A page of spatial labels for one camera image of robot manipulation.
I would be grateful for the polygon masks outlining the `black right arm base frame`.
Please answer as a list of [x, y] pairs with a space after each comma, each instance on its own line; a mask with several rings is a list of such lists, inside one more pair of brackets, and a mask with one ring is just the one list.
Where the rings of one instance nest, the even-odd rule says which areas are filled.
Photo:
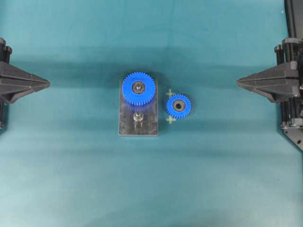
[[[286, 0], [285, 15], [289, 38], [303, 39], [303, 2]], [[283, 133], [300, 150], [303, 149], [303, 128], [284, 129]]]

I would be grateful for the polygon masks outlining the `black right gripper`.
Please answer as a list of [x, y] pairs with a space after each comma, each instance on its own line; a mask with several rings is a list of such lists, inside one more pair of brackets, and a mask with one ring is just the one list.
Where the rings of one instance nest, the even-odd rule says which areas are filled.
[[[275, 47], [276, 66], [237, 80], [237, 85], [280, 103], [281, 128], [303, 127], [303, 40], [286, 38]], [[274, 79], [297, 79], [290, 81]]]

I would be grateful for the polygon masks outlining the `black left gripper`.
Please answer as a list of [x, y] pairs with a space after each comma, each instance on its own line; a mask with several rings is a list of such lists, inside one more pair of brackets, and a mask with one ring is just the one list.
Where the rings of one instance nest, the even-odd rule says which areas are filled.
[[0, 39], [0, 128], [4, 128], [5, 105], [13, 104], [21, 97], [50, 87], [50, 82], [9, 64], [12, 48]]

